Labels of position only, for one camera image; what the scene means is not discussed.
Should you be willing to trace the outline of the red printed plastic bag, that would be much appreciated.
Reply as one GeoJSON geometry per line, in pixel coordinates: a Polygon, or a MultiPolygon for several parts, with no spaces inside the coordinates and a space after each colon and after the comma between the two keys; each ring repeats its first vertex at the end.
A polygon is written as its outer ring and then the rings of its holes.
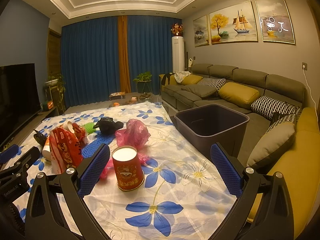
{"type": "Polygon", "coordinates": [[[61,174],[80,165],[84,159],[81,151],[87,143],[86,130],[69,121],[49,133],[42,155],[51,163],[53,173],[61,174]]]}

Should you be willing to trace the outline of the blue foam net sleeve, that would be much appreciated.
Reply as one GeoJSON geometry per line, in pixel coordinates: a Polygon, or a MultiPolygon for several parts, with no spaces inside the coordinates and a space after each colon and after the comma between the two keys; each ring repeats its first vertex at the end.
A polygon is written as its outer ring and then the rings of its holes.
{"type": "Polygon", "coordinates": [[[81,154],[84,158],[90,158],[101,144],[109,145],[115,138],[115,135],[104,135],[101,132],[95,136],[95,139],[86,145],[82,150],[81,154]]]}

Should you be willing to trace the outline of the red paper cup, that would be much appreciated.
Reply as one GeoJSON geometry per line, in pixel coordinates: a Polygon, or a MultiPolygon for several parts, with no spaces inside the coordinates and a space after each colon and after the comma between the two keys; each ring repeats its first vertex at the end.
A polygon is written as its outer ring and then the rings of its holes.
{"type": "Polygon", "coordinates": [[[137,150],[132,146],[121,146],[112,152],[113,167],[118,187],[122,191],[134,190],[144,182],[137,150]]]}

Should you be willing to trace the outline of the green foam net sleeve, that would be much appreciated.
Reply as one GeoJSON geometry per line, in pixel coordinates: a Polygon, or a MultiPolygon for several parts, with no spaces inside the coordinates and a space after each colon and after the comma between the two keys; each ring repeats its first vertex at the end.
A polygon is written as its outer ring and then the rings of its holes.
{"type": "Polygon", "coordinates": [[[87,134],[92,134],[96,131],[96,128],[94,126],[95,126],[95,123],[89,122],[84,124],[82,127],[85,129],[87,134]]]}

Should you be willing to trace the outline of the tv cabinet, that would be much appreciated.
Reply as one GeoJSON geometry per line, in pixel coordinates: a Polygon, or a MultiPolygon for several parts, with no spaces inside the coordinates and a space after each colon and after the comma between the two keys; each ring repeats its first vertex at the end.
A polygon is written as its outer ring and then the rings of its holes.
{"type": "Polygon", "coordinates": [[[21,145],[22,142],[28,137],[30,133],[34,133],[34,129],[37,128],[46,118],[58,116],[59,111],[57,107],[53,107],[51,110],[46,112],[39,112],[32,117],[28,122],[23,124],[7,141],[1,146],[1,152],[11,145],[21,145]]]}

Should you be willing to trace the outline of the black crumpled bag left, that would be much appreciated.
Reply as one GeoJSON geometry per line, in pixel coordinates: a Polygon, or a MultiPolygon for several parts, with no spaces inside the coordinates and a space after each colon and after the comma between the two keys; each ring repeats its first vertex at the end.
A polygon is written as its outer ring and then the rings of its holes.
{"type": "Polygon", "coordinates": [[[34,130],[34,132],[35,132],[34,139],[37,141],[39,145],[44,147],[47,141],[47,137],[37,130],[34,130]]]}

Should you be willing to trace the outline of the plant on tv stand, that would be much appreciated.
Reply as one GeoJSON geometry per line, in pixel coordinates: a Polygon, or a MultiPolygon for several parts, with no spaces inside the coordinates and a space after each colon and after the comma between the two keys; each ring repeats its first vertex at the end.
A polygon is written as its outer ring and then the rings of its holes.
{"type": "Polygon", "coordinates": [[[44,83],[44,91],[47,101],[52,101],[60,115],[66,111],[65,104],[65,82],[62,74],[50,73],[48,80],[44,83]]]}

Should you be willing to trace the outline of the black white patterned cushion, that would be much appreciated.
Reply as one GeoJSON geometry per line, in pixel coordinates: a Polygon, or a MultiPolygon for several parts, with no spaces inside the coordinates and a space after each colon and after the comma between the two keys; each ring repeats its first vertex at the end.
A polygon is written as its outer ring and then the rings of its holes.
{"type": "Polygon", "coordinates": [[[285,101],[280,101],[268,96],[261,96],[251,104],[251,110],[264,118],[271,120],[274,112],[300,116],[302,109],[285,101]]]}

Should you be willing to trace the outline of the grey sectional sofa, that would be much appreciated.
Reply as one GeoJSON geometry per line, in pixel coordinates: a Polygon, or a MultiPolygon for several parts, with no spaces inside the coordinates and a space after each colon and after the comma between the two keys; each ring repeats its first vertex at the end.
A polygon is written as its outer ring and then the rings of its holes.
{"type": "Polygon", "coordinates": [[[177,111],[218,104],[249,116],[238,159],[245,164],[273,122],[300,115],[305,86],[276,74],[217,64],[196,64],[181,82],[174,74],[159,75],[162,99],[177,111]]]}

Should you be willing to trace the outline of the yellow cushion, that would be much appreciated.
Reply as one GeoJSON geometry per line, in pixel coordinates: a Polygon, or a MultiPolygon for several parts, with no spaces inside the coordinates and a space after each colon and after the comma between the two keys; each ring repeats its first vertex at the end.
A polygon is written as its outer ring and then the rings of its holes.
{"type": "Polygon", "coordinates": [[[199,83],[202,79],[203,79],[202,76],[191,74],[191,75],[186,76],[182,80],[181,85],[184,85],[184,86],[186,86],[186,85],[194,85],[194,84],[199,83]]]}
{"type": "Polygon", "coordinates": [[[251,104],[260,97],[258,90],[234,82],[222,86],[218,95],[223,100],[245,109],[250,109],[251,104]]]}

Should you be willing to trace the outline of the grey flat cushion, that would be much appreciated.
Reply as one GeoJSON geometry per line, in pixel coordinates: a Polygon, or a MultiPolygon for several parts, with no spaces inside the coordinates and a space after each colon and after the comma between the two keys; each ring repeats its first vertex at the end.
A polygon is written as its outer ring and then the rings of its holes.
{"type": "Polygon", "coordinates": [[[213,96],[217,92],[216,87],[198,85],[198,84],[191,84],[191,85],[183,86],[181,88],[181,90],[191,92],[201,98],[207,98],[207,97],[213,96]]]}

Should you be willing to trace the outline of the orange curtain strip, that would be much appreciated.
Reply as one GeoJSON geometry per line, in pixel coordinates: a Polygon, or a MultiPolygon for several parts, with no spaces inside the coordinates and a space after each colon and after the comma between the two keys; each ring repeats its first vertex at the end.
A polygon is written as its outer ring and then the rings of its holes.
{"type": "Polygon", "coordinates": [[[127,16],[118,16],[118,57],[120,89],[122,92],[131,93],[127,45],[127,16]]]}

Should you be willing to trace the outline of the far patterned cushion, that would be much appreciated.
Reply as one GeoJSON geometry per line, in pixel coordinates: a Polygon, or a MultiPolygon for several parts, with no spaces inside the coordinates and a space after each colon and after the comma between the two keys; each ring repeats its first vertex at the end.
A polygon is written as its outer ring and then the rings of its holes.
{"type": "Polygon", "coordinates": [[[226,84],[226,79],[224,78],[209,78],[209,77],[204,77],[198,85],[203,85],[203,86],[209,86],[209,87],[215,87],[217,90],[219,90],[222,86],[226,84]]]}

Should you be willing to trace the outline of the white cloth on sofa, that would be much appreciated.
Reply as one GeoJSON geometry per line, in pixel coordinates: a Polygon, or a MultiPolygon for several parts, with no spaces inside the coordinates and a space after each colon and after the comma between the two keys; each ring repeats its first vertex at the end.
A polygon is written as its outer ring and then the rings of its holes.
{"type": "Polygon", "coordinates": [[[174,73],[174,78],[175,78],[177,83],[181,83],[189,75],[191,75],[191,72],[189,72],[189,71],[175,72],[174,73]]]}

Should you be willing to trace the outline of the wall socket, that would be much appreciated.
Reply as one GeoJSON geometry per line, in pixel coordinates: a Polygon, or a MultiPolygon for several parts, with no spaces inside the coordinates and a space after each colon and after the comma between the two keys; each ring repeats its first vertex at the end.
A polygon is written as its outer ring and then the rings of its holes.
{"type": "Polygon", "coordinates": [[[307,70],[307,66],[308,66],[307,63],[303,62],[302,63],[302,70],[307,70]]]}

